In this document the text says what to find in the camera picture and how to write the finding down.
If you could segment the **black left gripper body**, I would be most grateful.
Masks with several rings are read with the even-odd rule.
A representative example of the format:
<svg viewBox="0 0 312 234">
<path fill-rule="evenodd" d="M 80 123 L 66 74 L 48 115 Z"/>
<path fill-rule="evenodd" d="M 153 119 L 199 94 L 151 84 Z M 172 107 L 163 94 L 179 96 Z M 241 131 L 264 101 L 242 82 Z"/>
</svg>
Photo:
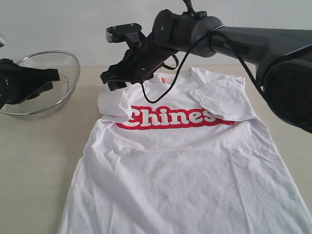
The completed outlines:
<svg viewBox="0 0 312 234">
<path fill-rule="evenodd" d="M 0 103 L 19 104 L 39 89 L 39 70 L 0 60 Z"/>
</svg>

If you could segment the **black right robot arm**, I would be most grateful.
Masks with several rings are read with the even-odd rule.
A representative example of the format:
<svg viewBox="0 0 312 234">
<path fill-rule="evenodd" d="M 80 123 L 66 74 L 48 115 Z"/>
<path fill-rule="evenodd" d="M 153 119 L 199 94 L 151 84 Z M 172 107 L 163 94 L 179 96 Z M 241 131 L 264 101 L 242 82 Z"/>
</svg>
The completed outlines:
<svg viewBox="0 0 312 234">
<path fill-rule="evenodd" d="M 160 11 L 149 35 L 137 23 L 106 29 L 109 43 L 126 42 L 123 59 L 100 76 L 111 91 L 128 83 L 142 84 L 178 52 L 209 58 L 220 53 L 254 64 L 246 72 L 272 112 L 284 122 L 306 132 L 312 130 L 312 33 L 310 30 L 228 27 L 205 11 L 178 15 Z"/>
</svg>

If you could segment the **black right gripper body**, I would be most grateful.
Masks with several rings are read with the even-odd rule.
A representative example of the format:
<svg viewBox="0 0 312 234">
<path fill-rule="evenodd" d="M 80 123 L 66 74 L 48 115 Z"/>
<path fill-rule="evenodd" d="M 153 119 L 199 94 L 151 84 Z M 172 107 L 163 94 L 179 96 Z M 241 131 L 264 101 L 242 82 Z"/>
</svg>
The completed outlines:
<svg viewBox="0 0 312 234">
<path fill-rule="evenodd" d="M 150 33 L 141 46 L 130 52 L 122 62 L 122 73 L 125 81 L 138 83 L 149 79 L 153 73 L 177 50 L 157 46 L 155 36 Z"/>
</svg>

